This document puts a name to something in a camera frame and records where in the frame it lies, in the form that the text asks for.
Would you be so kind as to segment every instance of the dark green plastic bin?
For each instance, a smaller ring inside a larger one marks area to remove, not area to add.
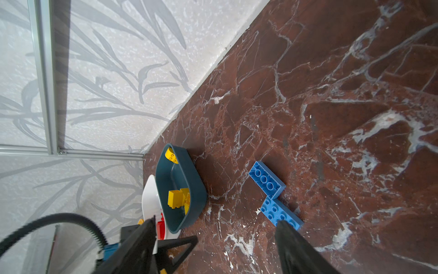
[[[178,164],[166,158],[169,147],[176,155]],[[175,234],[178,230],[194,224],[207,203],[207,191],[185,148],[172,144],[164,146],[155,171],[155,181],[169,231]],[[169,191],[182,188],[189,188],[190,191],[190,208],[187,215],[184,214],[184,206],[172,209],[167,205]]]

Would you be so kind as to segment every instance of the brown marble surface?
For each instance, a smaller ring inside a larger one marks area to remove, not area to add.
[[[430,1],[272,0],[145,156],[187,148],[208,192],[179,273],[281,273],[262,160],[342,273],[438,272],[438,23]]]

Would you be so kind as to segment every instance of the lego stud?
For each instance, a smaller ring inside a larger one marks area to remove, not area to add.
[[[273,190],[274,189],[274,184],[269,182],[266,187],[268,188],[268,190]]]

